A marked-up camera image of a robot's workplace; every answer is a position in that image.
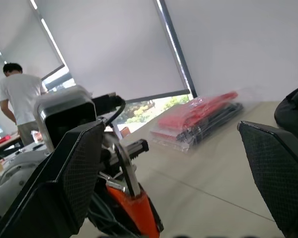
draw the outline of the red object on desk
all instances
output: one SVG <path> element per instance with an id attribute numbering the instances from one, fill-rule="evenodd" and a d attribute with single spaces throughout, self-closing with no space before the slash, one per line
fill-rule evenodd
<path id="1" fill-rule="evenodd" d="M 0 139 L 0 144 L 1 143 L 4 143 L 4 142 L 6 142 L 7 140 L 10 140 L 10 139 L 11 139 L 11 136 L 6 135 L 5 137 L 3 137 L 3 138 Z"/>

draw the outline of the orange part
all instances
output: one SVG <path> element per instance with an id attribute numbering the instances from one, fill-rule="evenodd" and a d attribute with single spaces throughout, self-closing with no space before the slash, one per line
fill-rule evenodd
<path id="1" fill-rule="evenodd" d="M 148 236 L 148 238 L 159 238 L 160 233 L 155 224 L 148 196 L 144 191 L 136 198 L 132 198 L 109 186 L 107 186 L 107 190 L 131 217 L 141 235 Z"/>
<path id="2" fill-rule="evenodd" d="M 123 138 L 125 138 L 127 135 L 131 134 L 131 133 L 130 133 L 130 130 L 129 130 L 128 127 L 124 127 L 124 129 L 122 129 L 122 130 L 120 131 L 120 133 L 121 133 L 121 135 L 123 136 Z"/>

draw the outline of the white tabletop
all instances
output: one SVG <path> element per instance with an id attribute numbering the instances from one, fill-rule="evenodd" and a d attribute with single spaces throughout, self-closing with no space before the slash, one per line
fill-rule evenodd
<path id="1" fill-rule="evenodd" d="M 179 234 L 192 238 L 283 237 L 254 183 L 236 129 L 241 119 L 276 126 L 277 104 L 262 103 L 217 130 L 191 154 L 149 141 L 149 152 L 135 160 L 136 174 L 164 224 L 161 237 L 172 238 Z M 148 139 L 155 121 L 127 136 L 123 142 Z M 98 234 L 86 221 L 77 237 L 94 238 Z"/>

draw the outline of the plastic bag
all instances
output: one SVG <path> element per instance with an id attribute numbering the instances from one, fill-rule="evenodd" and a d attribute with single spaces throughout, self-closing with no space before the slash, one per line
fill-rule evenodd
<path id="1" fill-rule="evenodd" d="M 31 131 L 34 142 L 37 144 L 43 140 L 42 134 L 36 130 Z"/>
<path id="2" fill-rule="evenodd" d="M 156 143 L 187 152 L 242 114 L 245 107 L 247 111 L 253 108 L 256 101 L 252 97 L 247 90 L 241 90 L 195 98 L 159 117 L 150 130 L 150 137 Z"/>

